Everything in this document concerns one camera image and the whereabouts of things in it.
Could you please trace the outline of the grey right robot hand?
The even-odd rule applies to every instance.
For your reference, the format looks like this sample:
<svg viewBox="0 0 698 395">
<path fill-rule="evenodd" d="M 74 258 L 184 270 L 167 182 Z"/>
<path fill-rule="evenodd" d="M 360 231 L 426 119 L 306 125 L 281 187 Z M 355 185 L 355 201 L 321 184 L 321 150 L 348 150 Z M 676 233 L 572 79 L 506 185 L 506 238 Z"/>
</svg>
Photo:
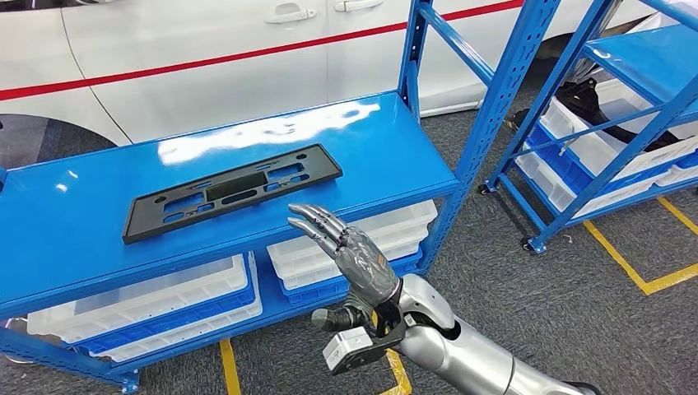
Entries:
<svg viewBox="0 0 698 395">
<path fill-rule="evenodd" d="M 373 311 L 388 301 L 400 279 L 374 241 L 361 229 L 349 226 L 329 210 L 313 204 L 290 204 L 302 216 L 288 223 L 302 230 L 336 264 L 350 289 L 344 304 L 336 309 L 316 309 L 312 324 L 325 332 L 341 332 L 370 323 Z"/>
</svg>

